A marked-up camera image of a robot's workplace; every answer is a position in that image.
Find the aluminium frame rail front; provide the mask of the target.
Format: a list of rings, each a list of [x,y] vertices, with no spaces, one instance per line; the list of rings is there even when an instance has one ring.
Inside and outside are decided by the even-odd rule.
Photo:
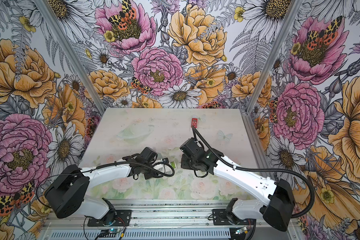
[[[110,200],[116,210],[131,210],[128,229],[153,228],[214,228],[208,220],[213,209],[225,209],[228,200]],[[58,219],[53,212],[45,222],[45,228],[82,230],[83,215]]]

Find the right circuit board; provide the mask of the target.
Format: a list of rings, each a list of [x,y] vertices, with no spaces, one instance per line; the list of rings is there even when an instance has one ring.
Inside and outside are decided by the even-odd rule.
[[[236,235],[247,234],[247,233],[248,233],[247,227],[242,227],[242,228],[237,229],[237,230],[235,231],[235,234],[236,234]]]

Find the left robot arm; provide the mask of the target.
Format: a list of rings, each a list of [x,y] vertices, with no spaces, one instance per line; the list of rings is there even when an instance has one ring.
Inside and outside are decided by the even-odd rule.
[[[146,147],[140,154],[123,157],[119,161],[97,167],[66,167],[45,191],[44,196],[59,219],[74,214],[84,215],[110,226],[117,219],[117,211],[109,200],[96,199],[87,190],[116,179],[138,178],[146,180],[164,175],[157,161],[158,154]]]

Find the red white remote control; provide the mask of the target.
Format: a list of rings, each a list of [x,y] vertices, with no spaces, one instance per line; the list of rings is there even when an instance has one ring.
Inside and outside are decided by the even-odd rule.
[[[192,128],[197,128],[198,127],[198,119],[197,118],[192,118],[191,119],[191,127]]]

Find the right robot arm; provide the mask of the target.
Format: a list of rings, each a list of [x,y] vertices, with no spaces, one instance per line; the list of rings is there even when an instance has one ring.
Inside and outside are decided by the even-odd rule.
[[[254,172],[241,171],[223,153],[211,149],[204,150],[190,138],[181,147],[181,167],[185,170],[202,171],[223,178],[243,189],[257,199],[254,204],[233,198],[225,210],[230,224],[238,225],[249,219],[263,219],[276,230],[288,229],[295,207],[291,186],[284,180],[278,182],[264,178]]]

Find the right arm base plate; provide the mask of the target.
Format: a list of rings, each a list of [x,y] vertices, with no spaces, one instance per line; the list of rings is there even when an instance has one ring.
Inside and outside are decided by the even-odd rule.
[[[208,220],[213,221],[214,226],[252,226],[255,224],[253,219],[240,220],[225,209],[212,209],[212,214]]]

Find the circuit board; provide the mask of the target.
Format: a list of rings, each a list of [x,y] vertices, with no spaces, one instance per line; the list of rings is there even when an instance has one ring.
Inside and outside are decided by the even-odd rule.
[[[122,231],[123,231],[122,229],[106,229],[106,230],[102,230],[100,234],[106,236],[110,235],[112,237],[120,234]]]
[[[247,234],[247,233],[248,233],[247,227],[242,227],[242,228],[237,229],[237,230],[235,231],[235,234],[236,234],[236,235]]]

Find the left circuit board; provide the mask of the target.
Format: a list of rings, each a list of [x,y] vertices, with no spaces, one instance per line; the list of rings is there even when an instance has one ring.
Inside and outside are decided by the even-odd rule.
[[[106,229],[106,230],[102,230],[100,234],[106,236],[110,235],[112,237],[120,234],[122,231],[123,231],[122,229]]]

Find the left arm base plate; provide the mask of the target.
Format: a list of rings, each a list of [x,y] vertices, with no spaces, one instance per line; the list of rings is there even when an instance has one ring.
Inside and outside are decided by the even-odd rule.
[[[132,219],[131,210],[115,210],[102,219],[89,218],[88,227],[128,227]]]

